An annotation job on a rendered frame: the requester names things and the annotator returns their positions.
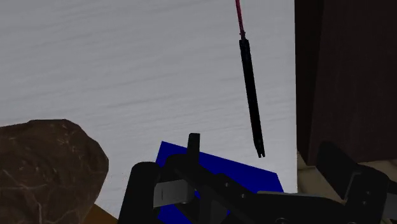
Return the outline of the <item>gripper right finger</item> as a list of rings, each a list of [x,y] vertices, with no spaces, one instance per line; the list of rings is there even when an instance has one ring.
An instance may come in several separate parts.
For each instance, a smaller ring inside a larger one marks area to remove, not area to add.
[[[319,145],[316,168],[345,201],[344,224],[380,224],[383,218],[397,221],[397,182],[384,172],[356,163],[329,141]]]

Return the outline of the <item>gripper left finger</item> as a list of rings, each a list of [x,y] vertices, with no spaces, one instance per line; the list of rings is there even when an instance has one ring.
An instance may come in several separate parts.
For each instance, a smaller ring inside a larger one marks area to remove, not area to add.
[[[155,211],[169,205],[192,224],[256,224],[256,194],[201,166],[199,153],[200,134],[191,133],[186,152],[169,155],[164,165],[134,165],[118,224],[164,224]]]

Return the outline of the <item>brown veined rock-shaped lump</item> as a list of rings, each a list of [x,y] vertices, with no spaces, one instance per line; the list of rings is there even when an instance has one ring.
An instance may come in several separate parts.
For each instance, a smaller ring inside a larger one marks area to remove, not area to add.
[[[100,144],[66,119],[0,127],[0,224],[83,224],[109,170]]]

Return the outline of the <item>blue flat book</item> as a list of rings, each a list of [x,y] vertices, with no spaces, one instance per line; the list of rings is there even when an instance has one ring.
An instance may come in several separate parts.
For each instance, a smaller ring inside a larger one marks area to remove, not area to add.
[[[199,164],[213,174],[223,173],[253,193],[282,192],[276,173],[201,152]],[[162,206],[158,219],[164,224],[192,224],[175,205]]]

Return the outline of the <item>dark brown wooden cabinet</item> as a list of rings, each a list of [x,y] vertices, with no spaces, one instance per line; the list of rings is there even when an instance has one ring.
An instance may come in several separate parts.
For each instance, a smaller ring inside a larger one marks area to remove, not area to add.
[[[294,0],[296,143],[357,162],[397,158],[397,0]]]

